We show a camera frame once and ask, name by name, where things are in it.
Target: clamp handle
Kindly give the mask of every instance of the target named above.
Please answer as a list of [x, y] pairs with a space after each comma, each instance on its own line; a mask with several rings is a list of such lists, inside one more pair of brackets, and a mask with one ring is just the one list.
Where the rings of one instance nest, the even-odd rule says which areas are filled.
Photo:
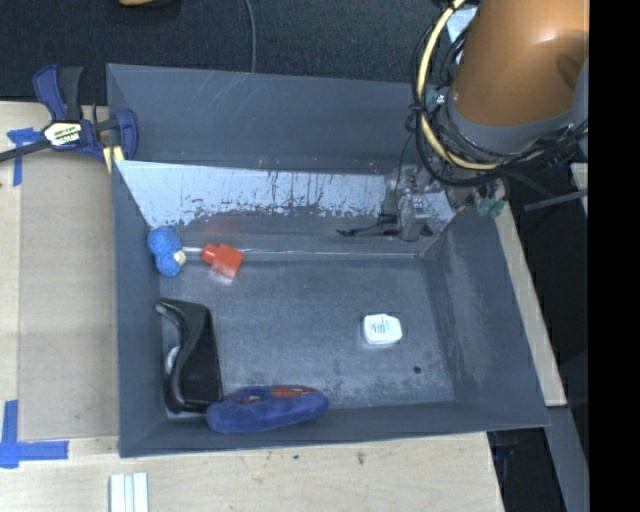
[[58, 64], [50, 64], [34, 75], [36, 96], [51, 114], [52, 121], [75, 121], [82, 117], [78, 105], [82, 70], [81, 67], [60, 68]]

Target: black floor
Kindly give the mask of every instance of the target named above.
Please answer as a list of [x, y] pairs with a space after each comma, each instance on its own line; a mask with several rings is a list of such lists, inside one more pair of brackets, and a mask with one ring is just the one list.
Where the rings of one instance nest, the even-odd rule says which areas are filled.
[[[256, 71], [376, 81], [409, 81], [413, 46], [439, 12], [428, 0], [250, 1]], [[109, 62], [251, 68], [243, 0], [182, 0], [155, 11], [124, 9], [117, 0], [0, 7], [0, 99], [34, 100], [33, 73], [51, 63], [85, 67], [83, 104], [106, 104]], [[568, 166], [511, 182], [511, 206], [588, 458], [586, 217], [579, 200], [524, 212], [526, 204], [576, 190]], [[564, 510], [542, 430], [489, 438], [508, 511]]]

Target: blue toy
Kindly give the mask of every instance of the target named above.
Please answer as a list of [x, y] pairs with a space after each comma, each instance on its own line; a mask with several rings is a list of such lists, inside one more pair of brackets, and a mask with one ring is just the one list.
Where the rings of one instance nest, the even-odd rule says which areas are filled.
[[329, 399], [307, 386], [250, 386], [207, 408], [207, 424], [221, 434], [261, 432], [320, 416]]

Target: white object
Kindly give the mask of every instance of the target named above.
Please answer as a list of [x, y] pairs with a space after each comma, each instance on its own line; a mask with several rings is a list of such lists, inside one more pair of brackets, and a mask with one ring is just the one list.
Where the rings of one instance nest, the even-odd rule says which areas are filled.
[[363, 327], [364, 337], [370, 345], [389, 345], [402, 339], [400, 320], [391, 315], [367, 315]]
[[146, 473], [116, 474], [109, 479], [110, 512], [149, 512]]

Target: cable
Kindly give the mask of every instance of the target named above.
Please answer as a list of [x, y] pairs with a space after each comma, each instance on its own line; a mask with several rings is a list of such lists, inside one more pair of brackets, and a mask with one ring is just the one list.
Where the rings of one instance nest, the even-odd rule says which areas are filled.
[[407, 152], [407, 147], [409, 147], [409, 142], [411, 142], [411, 138], [413, 134], [409, 135], [404, 146], [402, 147], [402, 152], [400, 153], [400, 160], [398, 161], [398, 174], [396, 174], [396, 186], [393, 188], [393, 204], [396, 207], [396, 213], [398, 215], [398, 231], [402, 232], [402, 215], [400, 215], [400, 205], [398, 204], [397, 192], [398, 192], [398, 184], [400, 183], [400, 173], [402, 172], [402, 164], [404, 163], [404, 155]]
[[398, 229], [397, 230], [393, 230], [393, 231], [383, 231], [381, 234], [383, 236], [385, 235], [397, 235], [398, 233], [400, 233], [402, 231], [402, 218], [400, 216], [400, 207], [398, 205], [398, 201], [396, 200], [396, 192], [398, 191], [398, 183], [400, 183], [400, 172], [402, 171], [402, 164], [404, 163], [404, 156], [405, 153], [407, 152], [407, 148], [409, 147], [409, 142], [411, 142], [411, 138], [413, 137], [412, 135], [409, 135], [409, 137], [407, 138], [406, 142], [404, 143], [404, 146], [402, 147], [402, 151], [400, 152], [400, 159], [398, 161], [398, 173], [396, 175], [396, 185], [393, 189], [393, 203], [396, 207], [396, 214], [397, 216], [394, 217], [393, 215], [385, 215], [385, 214], [381, 214], [378, 217], [378, 220], [376, 221], [375, 224], [368, 226], [366, 228], [356, 228], [356, 229], [349, 229], [349, 230], [343, 230], [343, 229], [338, 229], [336, 230], [339, 234], [341, 234], [342, 236], [355, 236], [358, 233], [363, 233], [366, 231], [370, 231], [374, 228], [377, 228], [379, 226], [383, 226], [385, 224], [397, 224]]
[[249, 24], [251, 26], [251, 72], [256, 72], [256, 20], [253, 16], [253, 9], [251, 8], [251, 1], [244, 0], [244, 5], [249, 13]]

